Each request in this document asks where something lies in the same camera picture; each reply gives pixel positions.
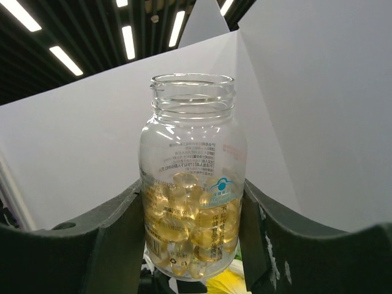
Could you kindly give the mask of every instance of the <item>ceiling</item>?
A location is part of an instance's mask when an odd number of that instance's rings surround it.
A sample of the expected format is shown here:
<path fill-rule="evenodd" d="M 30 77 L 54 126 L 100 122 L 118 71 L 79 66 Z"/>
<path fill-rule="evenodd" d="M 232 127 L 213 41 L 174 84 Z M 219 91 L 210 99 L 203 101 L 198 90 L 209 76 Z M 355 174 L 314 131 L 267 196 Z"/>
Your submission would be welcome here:
<path fill-rule="evenodd" d="M 0 5 L 0 105 L 66 85 L 99 72 L 173 50 L 168 41 L 176 12 L 185 10 L 180 38 L 196 1 L 215 0 L 18 0 L 42 30 L 28 31 Z M 225 0 L 217 0 L 222 7 Z M 234 0 L 225 15 L 231 31 L 255 0 Z M 159 16 L 153 23 L 151 17 Z M 131 25 L 135 59 L 129 61 L 121 33 Z M 76 77 L 49 51 L 61 46 L 83 69 Z"/>

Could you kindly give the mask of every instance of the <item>fluorescent light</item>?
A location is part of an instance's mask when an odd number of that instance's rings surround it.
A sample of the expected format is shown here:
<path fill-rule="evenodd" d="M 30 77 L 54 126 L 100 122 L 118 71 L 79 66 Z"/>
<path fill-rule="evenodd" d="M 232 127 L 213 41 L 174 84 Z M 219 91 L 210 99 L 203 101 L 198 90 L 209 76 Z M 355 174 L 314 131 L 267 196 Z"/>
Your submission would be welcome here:
<path fill-rule="evenodd" d="M 125 50 L 127 51 L 127 58 L 135 58 L 134 38 L 132 37 L 132 28 L 125 26 L 122 28 L 122 37 L 124 38 Z"/>
<path fill-rule="evenodd" d="M 177 12 L 176 20 L 174 21 L 173 30 L 171 31 L 169 47 L 174 47 L 177 44 L 179 30 L 183 25 L 184 16 L 185 16 L 185 11 Z"/>
<path fill-rule="evenodd" d="M 128 5 L 128 0 L 116 0 L 117 2 L 117 7 L 124 7 Z"/>
<path fill-rule="evenodd" d="M 29 31 L 39 31 L 41 26 L 25 11 L 25 9 L 18 3 L 17 0 L 0 0 L 0 3 L 17 18 Z"/>
<path fill-rule="evenodd" d="M 69 58 L 67 53 L 64 52 L 59 46 L 49 48 L 49 50 L 58 58 L 74 75 L 83 75 L 80 68 Z"/>
<path fill-rule="evenodd" d="M 224 17 L 230 6 L 233 4 L 234 0 L 226 0 L 225 4 L 223 4 L 222 9 L 220 10 L 220 14 Z"/>

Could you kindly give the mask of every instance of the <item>transparent bottle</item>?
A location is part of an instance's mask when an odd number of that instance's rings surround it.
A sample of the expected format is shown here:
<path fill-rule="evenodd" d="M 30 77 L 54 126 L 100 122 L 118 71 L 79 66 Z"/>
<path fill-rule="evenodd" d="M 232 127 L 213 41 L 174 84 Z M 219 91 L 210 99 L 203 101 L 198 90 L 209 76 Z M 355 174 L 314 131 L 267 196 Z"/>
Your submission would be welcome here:
<path fill-rule="evenodd" d="M 139 166 L 149 256 L 168 276 L 208 279 L 234 259 L 247 145 L 234 118 L 234 80 L 154 77 Z"/>

